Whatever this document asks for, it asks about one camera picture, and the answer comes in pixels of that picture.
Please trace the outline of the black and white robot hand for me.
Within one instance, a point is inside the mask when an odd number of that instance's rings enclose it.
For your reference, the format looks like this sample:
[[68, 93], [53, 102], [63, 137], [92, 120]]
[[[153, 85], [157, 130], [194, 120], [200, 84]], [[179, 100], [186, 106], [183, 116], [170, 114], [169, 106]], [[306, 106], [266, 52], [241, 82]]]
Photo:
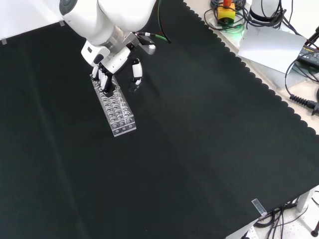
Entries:
[[136, 44], [130, 42], [126, 44], [119, 53], [111, 57], [111, 51], [107, 47], [95, 46], [89, 41], [85, 42], [81, 54], [86, 62], [93, 67], [90, 75], [91, 80], [99, 83], [100, 92], [106, 97], [113, 95], [114, 87], [112, 77], [127, 62], [136, 46]]

